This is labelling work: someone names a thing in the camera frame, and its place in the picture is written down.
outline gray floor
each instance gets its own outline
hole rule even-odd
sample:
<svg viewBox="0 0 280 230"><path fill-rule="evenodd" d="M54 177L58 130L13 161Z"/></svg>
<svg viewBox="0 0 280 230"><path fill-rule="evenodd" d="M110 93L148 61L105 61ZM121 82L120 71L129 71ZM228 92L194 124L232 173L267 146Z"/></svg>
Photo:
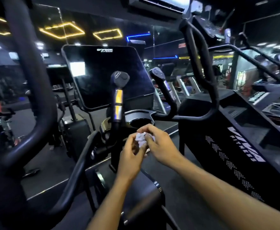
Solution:
<svg viewBox="0 0 280 230"><path fill-rule="evenodd" d="M80 113L89 120L87 113L82 112L77 107L74 107L74 109L76 113ZM93 112L92 116L96 127L98 127L101 121L105 119L106 111L99 110ZM171 127L173 124L172 122L156 122L156 125L163 130ZM16 115L12 118L11 127L16 136L28 134L34 125L35 119L30 109L17 111ZM178 147L178 136L173 141ZM187 148L186 157L199 165L199 162ZM74 162L67 157L63 147L50 150L49 145L46 145L26 165L27 169L34 167L40 167L41 172L35 177L22 181L27 197L31 197L67 179L73 170ZM152 156L145 159L142 167L160 183L166 196L166 207L182 230L226 229L225 225L207 207L199 194L174 171L158 163ZM81 193L75 198L69 213L54 229L84 230L91 216L92 212L87 198L84 193Z"/></svg>

